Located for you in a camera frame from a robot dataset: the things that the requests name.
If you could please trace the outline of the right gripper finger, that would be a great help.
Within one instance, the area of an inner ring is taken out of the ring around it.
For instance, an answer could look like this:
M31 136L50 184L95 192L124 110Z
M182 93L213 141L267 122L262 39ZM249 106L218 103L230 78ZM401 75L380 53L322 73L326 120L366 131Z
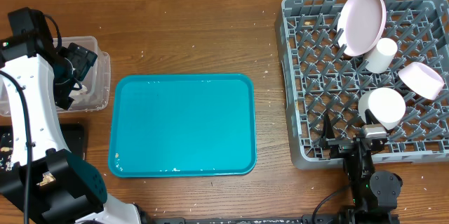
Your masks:
M321 138L323 140L334 140L335 134L333 132L333 125L331 123L330 117L328 115L328 112L324 112L323 116L323 130L321 134Z
M380 124L375 115L371 112L370 109L366 109L365 112L366 125Z

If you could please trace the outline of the light green saucer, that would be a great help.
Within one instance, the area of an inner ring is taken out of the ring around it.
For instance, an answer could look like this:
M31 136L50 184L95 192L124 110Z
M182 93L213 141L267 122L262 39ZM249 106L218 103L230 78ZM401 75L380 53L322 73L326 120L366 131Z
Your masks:
M402 120L406 112L406 103L403 96L394 89L376 88L363 94L358 101L358 113L365 123L366 110L370 110L386 130L391 130Z

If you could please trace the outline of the white cup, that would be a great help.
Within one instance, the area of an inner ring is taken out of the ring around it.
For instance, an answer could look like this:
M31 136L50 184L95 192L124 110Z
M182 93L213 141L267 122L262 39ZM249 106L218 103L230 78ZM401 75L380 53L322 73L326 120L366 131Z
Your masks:
M397 51L398 45L393 39L381 38L377 44L363 56L363 59L368 62L366 69L375 74L385 72L394 59Z

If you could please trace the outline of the small white plate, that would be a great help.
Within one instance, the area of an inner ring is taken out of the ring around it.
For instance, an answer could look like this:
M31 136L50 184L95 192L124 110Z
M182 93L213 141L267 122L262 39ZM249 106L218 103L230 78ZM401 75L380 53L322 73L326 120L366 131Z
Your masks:
M428 100L435 100L443 88L443 78L421 62L412 62L398 72L401 81L413 92Z

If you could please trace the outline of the large white plate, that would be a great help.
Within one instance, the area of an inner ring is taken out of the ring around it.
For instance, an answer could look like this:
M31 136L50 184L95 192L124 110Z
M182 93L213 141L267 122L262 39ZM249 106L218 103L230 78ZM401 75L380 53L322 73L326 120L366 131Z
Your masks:
M383 0L347 0L337 22L337 31L343 31L337 43L346 46L344 54L356 57L372 49L383 33L386 17Z

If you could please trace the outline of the rice and peanut scraps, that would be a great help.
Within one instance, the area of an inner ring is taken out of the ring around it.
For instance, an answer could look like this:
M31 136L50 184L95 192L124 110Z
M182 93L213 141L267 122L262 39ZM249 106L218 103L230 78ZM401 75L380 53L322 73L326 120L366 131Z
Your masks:
M13 163L11 162L13 152L12 133L4 133L1 137L1 171L10 171ZM54 176L49 172L45 172L42 178L37 179L39 187L45 186L55 181Z

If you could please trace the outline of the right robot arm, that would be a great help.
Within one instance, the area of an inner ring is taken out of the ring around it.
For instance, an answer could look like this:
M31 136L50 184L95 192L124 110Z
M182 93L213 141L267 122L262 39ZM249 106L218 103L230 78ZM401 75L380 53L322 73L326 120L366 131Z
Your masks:
M323 199L311 215L312 223L398 223L397 198L403 185L402 178L390 171L377 171L373 155L384 149L387 130L370 110L365 111L366 125L351 140L338 140L330 117L324 112L323 131L318 139L319 147L329 150L330 157L343 159L343 169L348 184ZM319 209L334 196L350 189L351 206L343 206L336 216L324 220L318 218Z

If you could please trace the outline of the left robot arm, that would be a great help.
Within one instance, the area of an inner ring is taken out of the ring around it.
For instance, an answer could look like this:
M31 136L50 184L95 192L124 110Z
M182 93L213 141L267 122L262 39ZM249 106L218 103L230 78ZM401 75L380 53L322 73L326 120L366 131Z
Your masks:
M62 45L54 19L21 8L8 14L12 36L1 41L1 78L13 134L11 168L1 173L2 195L26 223L148 223L136 204L110 195L99 171L68 147L58 109L72 104L97 60L78 44Z

